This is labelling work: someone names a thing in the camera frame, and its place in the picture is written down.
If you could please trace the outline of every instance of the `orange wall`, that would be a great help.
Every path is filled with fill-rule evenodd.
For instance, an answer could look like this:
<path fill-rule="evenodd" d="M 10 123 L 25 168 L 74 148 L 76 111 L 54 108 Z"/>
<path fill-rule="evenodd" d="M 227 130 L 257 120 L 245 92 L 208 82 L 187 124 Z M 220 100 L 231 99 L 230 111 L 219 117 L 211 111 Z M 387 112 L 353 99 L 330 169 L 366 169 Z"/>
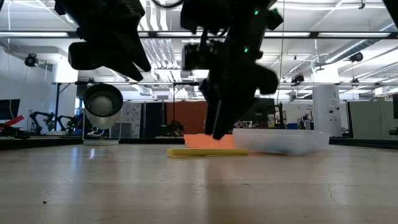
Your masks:
<path fill-rule="evenodd" d="M 175 103 L 175 119 L 184 125 L 185 134 L 204 133 L 203 123 L 207 113 L 207 102 Z M 173 103 L 167 103 L 167 124 L 173 120 Z"/>

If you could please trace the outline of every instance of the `black monitor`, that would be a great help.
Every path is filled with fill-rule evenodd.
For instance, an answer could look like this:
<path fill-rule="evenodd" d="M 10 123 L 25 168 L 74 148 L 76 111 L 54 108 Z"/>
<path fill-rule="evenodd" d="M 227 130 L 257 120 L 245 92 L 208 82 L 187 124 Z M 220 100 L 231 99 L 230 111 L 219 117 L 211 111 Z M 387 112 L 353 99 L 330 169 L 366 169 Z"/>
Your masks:
<path fill-rule="evenodd" d="M 398 94 L 392 96 L 392 103 L 394 105 L 394 119 L 398 119 Z"/>
<path fill-rule="evenodd" d="M 275 100 L 272 98 L 258 98 L 239 120 L 265 122 L 268 121 L 269 114 L 275 114 Z"/>
<path fill-rule="evenodd" d="M 0 100 L 0 120 L 10 120 L 18 116 L 21 100 Z"/>

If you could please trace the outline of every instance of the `red object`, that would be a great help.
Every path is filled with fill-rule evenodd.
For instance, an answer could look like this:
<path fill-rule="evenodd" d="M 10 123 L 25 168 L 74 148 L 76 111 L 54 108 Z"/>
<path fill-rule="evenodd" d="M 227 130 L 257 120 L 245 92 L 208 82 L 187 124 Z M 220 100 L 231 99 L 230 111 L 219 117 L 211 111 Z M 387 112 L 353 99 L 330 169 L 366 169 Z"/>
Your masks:
<path fill-rule="evenodd" d="M 11 125 L 14 125 L 14 124 L 16 124 L 16 123 L 22 121 L 23 119 L 25 119 L 25 118 L 24 118 L 22 115 L 19 115 L 18 117 L 14 118 L 14 119 L 12 119 L 12 120 L 9 120 L 9 121 L 7 121 L 7 122 L 5 122 L 4 124 L 5 124 L 5 125 L 8 125 L 8 126 L 11 126 Z"/>
<path fill-rule="evenodd" d="M 226 134 L 221 140 L 214 140 L 206 134 L 184 134 L 185 145 L 199 149 L 234 149 L 234 136 Z"/>

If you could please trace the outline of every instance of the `black curtain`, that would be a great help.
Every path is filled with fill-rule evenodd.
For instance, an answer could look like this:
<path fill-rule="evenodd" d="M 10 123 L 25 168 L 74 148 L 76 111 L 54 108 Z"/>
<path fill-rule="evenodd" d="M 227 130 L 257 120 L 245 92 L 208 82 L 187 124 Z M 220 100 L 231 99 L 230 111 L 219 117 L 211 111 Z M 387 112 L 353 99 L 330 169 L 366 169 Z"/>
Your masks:
<path fill-rule="evenodd" d="M 394 119 L 398 119 L 398 94 L 392 96 L 392 103 L 394 105 Z"/>
<path fill-rule="evenodd" d="M 160 136 L 162 125 L 166 124 L 165 103 L 143 103 L 141 109 L 141 138 L 156 138 Z"/>

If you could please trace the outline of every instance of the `security camera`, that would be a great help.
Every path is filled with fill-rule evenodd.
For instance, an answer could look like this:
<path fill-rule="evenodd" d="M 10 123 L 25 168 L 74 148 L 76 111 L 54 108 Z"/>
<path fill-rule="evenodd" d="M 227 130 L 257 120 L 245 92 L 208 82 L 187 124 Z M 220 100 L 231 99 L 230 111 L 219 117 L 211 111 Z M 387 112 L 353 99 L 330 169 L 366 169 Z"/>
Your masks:
<path fill-rule="evenodd" d="M 363 54 L 358 52 L 349 58 L 351 62 L 361 62 L 363 60 Z"/>
<path fill-rule="evenodd" d="M 28 67 L 37 67 L 39 65 L 39 60 L 36 54 L 29 54 L 25 59 L 25 65 Z"/>
<path fill-rule="evenodd" d="M 302 83 L 304 82 L 304 75 L 302 73 L 299 73 L 298 75 L 292 77 L 292 83 Z"/>

